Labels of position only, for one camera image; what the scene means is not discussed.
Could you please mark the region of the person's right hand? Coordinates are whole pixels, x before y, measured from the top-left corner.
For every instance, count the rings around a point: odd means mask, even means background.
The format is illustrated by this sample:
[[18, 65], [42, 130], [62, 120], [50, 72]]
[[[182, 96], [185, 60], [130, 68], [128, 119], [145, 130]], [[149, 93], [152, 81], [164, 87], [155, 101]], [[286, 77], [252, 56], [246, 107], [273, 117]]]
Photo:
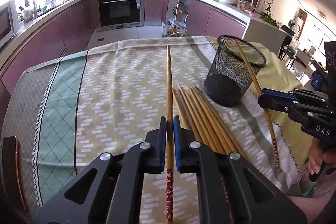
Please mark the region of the person's right hand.
[[323, 152], [320, 148], [320, 141], [313, 138], [309, 149], [308, 171], [311, 175], [318, 174], [321, 170], [322, 163], [331, 164], [335, 168], [336, 151], [329, 149]]

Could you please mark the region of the pink sleeve forearm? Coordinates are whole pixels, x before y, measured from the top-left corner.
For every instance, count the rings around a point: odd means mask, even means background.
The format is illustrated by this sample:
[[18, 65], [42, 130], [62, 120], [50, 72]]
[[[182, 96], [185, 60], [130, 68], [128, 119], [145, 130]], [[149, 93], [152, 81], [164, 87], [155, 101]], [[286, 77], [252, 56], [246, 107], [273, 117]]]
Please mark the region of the pink sleeve forearm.
[[335, 192], [335, 183], [323, 183], [317, 186], [317, 194], [313, 198], [291, 197], [288, 198], [297, 205], [305, 214], [307, 223], [312, 223], [330, 201]]

